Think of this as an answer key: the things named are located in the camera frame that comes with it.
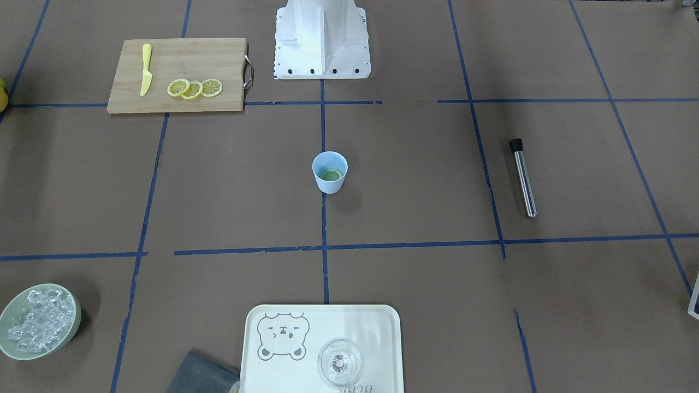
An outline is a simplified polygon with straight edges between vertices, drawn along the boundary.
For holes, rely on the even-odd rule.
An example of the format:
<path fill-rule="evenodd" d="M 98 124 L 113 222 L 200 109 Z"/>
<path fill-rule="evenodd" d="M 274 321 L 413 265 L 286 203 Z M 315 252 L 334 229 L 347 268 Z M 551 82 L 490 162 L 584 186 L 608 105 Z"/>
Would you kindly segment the steel muddler black tip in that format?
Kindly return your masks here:
<path fill-rule="evenodd" d="M 508 142 L 510 152 L 512 152 L 517 167 L 519 183 L 521 185 L 522 196 L 526 214 L 529 218 L 537 217 L 537 207 L 535 204 L 534 191 L 532 191 L 531 179 L 524 156 L 523 140 L 520 138 L 512 139 Z"/>

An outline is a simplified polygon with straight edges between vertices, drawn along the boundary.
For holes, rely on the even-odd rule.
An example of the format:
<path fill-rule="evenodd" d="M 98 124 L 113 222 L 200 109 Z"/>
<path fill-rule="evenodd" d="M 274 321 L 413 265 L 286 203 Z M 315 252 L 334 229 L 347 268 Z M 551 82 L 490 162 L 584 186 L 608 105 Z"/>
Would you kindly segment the light blue plastic cup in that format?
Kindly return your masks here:
<path fill-rule="evenodd" d="M 312 171 L 319 190 L 325 194 L 334 194 L 345 181 L 348 162 L 338 152 L 325 151 L 313 159 Z"/>

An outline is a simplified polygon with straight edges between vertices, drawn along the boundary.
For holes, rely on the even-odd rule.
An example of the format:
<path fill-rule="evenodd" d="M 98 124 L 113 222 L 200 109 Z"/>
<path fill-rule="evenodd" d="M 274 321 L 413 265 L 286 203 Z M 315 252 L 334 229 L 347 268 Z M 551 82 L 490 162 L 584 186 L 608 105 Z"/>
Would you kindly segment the cream bear tray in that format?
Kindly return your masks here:
<path fill-rule="evenodd" d="M 364 373 L 353 386 L 334 388 L 319 375 L 317 358 L 335 338 L 358 343 Z M 260 305 L 248 313 L 241 392 L 403 392 L 400 318 L 387 305 Z"/>

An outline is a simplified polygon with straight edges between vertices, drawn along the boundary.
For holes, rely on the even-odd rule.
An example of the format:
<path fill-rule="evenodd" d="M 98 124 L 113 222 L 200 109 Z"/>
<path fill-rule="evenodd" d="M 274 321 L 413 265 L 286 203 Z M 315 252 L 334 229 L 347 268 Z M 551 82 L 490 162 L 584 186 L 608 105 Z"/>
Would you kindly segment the clear wine glass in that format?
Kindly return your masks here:
<path fill-rule="evenodd" d="M 317 358 L 319 375 L 334 388 L 355 385 L 364 373 L 364 364 L 359 344 L 349 338 L 327 342 Z"/>

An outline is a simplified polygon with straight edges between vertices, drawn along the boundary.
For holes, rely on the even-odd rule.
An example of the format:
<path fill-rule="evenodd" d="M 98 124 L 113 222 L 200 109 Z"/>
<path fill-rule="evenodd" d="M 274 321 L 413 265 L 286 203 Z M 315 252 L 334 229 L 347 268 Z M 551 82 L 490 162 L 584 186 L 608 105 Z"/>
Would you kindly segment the bamboo cutting board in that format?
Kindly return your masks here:
<path fill-rule="evenodd" d="M 144 97 L 142 46 L 152 45 L 150 89 Z M 247 38 L 143 38 L 125 40 L 107 111 L 110 114 L 164 114 L 169 112 L 218 112 L 243 110 L 251 80 L 245 80 L 250 63 Z M 167 87 L 175 79 L 203 82 L 215 78 L 223 83 L 216 97 L 185 100 L 170 97 Z"/>

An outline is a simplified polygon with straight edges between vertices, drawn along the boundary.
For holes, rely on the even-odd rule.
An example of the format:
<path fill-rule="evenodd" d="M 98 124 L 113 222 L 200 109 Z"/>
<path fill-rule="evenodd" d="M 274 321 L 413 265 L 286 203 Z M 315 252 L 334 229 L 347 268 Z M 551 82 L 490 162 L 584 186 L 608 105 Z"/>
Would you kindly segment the yellow plastic knife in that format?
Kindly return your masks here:
<path fill-rule="evenodd" d="M 144 97 L 150 89 L 153 75 L 150 72 L 150 62 L 152 57 L 152 45 L 144 43 L 142 46 L 142 80 L 139 91 L 140 97 Z"/>

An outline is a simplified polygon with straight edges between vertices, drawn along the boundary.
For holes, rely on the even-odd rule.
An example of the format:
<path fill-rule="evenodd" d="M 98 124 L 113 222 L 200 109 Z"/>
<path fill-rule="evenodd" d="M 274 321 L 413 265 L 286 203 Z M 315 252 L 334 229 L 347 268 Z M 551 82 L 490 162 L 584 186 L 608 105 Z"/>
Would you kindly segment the grey folded cloth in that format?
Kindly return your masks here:
<path fill-rule="evenodd" d="M 167 392 L 240 392 L 240 386 L 240 372 L 190 350 Z"/>

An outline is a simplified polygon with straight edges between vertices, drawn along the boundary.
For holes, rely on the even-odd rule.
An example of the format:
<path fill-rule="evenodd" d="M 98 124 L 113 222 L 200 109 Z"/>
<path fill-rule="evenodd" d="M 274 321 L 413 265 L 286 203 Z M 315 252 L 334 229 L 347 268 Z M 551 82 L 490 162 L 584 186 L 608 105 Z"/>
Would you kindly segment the green bowl of ice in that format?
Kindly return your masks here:
<path fill-rule="evenodd" d="M 30 361 L 60 350 L 77 333 L 80 302 L 60 284 L 37 284 L 15 296 L 2 311 L 2 353 Z"/>

